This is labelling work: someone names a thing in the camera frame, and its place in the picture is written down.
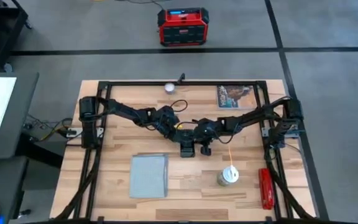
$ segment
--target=gray cloth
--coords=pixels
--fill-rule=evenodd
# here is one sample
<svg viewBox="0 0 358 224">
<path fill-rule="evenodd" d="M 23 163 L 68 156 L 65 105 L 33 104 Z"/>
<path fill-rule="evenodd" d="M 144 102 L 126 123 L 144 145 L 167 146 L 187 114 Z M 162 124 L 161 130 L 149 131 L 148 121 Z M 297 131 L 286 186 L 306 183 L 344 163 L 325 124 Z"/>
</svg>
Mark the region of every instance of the gray cloth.
<svg viewBox="0 0 358 224">
<path fill-rule="evenodd" d="M 131 198 L 163 198 L 168 190 L 168 156 L 143 154 L 132 158 Z"/>
</svg>

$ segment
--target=wood grain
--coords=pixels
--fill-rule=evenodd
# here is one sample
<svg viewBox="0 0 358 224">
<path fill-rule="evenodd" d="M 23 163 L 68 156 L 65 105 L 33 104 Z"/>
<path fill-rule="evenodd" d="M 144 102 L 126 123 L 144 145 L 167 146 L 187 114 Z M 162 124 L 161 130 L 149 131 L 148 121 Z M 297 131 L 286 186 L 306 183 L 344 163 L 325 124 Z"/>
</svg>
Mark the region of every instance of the wood grain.
<svg viewBox="0 0 358 224">
<path fill-rule="evenodd" d="M 97 80 L 83 81 L 79 98 L 96 94 Z M 285 94 L 281 80 L 267 80 L 269 98 L 274 101 Z M 178 86 L 174 95 L 167 95 L 161 86 L 115 86 L 111 98 L 134 108 L 170 105 L 175 100 L 189 102 L 188 109 L 177 113 L 181 121 L 218 116 L 239 116 L 250 111 L 221 110 L 217 106 L 215 86 Z M 74 126 L 78 120 L 78 104 Z M 287 143 L 298 147 L 296 140 Z M 80 139 L 70 141 L 80 144 Z M 220 170 L 230 165 L 227 145 L 211 144 L 212 156 L 200 154 L 181 158 L 177 143 L 164 139 L 156 131 L 135 126 L 131 121 L 110 115 L 107 120 L 92 220 L 102 215 L 105 220 L 264 220 L 274 217 L 273 210 L 263 210 L 260 202 L 258 169 L 265 167 L 259 125 L 244 128 L 232 142 L 233 163 L 239 170 L 239 180 L 231 186 L 216 183 Z M 163 152 L 169 156 L 168 196 L 166 198 L 130 198 L 129 176 L 131 158 L 136 154 Z M 66 148 L 62 170 L 50 216 L 58 215 L 75 194 L 85 151 L 80 147 Z M 308 212 L 314 215 L 305 169 L 298 151 L 282 149 L 283 163 L 290 190 Z M 87 196 L 83 199 L 81 216 L 85 215 Z M 283 214 L 285 208 L 280 202 Z"/>
</svg>

